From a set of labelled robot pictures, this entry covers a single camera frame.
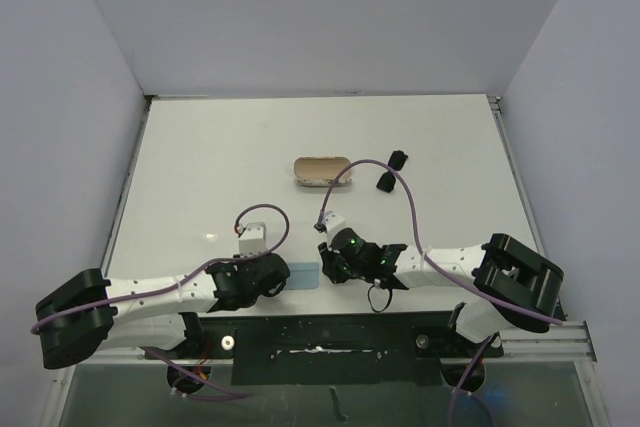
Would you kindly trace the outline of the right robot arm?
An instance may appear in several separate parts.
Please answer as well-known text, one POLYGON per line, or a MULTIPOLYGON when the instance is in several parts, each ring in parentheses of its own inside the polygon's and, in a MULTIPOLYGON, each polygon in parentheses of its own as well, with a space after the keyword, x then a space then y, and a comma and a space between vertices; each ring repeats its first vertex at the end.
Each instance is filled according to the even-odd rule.
POLYGON ((486 338, 514 327, 546 333, 564 272, 515 238, 495 233, 484 244, 432 249, 422 256, 407 244, 378 245, 345 227, 318 245, 322 272, 334 284, 359 280, 392 293, 460 287, 476 298, 456 306, 445 331, 448 349, 469 355, 486 338))

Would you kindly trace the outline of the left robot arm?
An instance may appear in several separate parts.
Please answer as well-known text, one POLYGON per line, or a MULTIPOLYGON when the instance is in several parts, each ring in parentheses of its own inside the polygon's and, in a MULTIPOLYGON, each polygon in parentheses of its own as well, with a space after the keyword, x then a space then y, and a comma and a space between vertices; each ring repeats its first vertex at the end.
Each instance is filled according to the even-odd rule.
POLYGON ((36 304, 32 332, 48 370, 113 348, 156 347, 190 358, 204 343, 200 315, 251 307, 281 292, 289 277, 275 253, 209 261, 176 277, 116 279, 87 269, 36 304))

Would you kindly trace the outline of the blue cleaning cloth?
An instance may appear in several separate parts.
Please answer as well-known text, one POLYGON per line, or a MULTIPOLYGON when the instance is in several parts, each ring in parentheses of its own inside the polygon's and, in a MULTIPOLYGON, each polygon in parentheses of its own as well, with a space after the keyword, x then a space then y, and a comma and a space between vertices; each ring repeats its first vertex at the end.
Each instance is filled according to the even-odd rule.
POLYGON ((320 265, 318 262, 298 262, 288 264, 290 276, 286 281, 286 290, 313 290, 320 284, 320 265))

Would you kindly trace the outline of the patterned glasses case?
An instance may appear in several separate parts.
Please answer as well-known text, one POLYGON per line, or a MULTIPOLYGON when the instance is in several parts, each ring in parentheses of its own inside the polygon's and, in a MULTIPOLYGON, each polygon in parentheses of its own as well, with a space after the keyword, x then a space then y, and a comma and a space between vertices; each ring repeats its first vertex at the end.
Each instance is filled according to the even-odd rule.
POLYGON ((300 187, 329 187, 351 161, 346 157, 299 157, 294 161, 294 182, 300 187))

